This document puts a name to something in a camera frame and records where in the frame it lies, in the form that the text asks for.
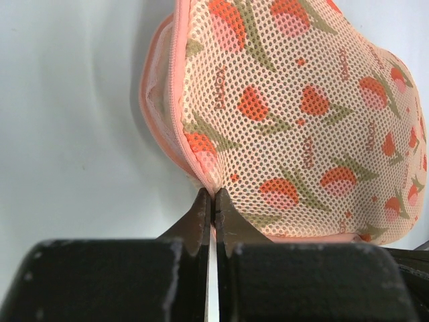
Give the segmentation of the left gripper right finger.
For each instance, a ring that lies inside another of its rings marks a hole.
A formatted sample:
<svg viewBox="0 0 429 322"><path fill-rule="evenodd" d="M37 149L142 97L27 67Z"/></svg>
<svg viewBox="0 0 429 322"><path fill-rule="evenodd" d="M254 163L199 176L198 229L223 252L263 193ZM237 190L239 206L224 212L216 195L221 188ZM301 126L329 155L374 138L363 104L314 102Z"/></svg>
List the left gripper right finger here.
<svg viewBox="0 0 429 322"><path fill-rule="evenodd" d="M277 244L221 189L214 201L221 321L421 321L422 295L366 243Z"/></svg>

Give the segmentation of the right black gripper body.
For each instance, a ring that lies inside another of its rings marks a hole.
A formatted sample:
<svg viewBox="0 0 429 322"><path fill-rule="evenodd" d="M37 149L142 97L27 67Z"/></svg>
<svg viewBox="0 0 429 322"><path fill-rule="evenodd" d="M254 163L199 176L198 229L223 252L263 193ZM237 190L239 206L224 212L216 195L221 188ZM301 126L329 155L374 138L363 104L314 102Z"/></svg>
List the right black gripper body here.
<svg viewBox="0 0 429 322"><path fill-rule="evenodd" d="M414 294L428 295L428 241L415 250L389 248L402 276Z"/></svg>

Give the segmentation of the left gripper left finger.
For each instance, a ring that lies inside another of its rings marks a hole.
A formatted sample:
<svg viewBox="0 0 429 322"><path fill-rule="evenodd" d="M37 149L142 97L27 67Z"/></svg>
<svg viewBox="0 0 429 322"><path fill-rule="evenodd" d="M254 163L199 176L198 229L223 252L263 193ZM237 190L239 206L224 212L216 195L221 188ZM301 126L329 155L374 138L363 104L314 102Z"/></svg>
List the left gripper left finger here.
<svg viewBox="0 0 429 322"><path fill-rule="evenodd" d="M155 239L48 239L23 258L2 321L205 321L211 198Z"/></svg>

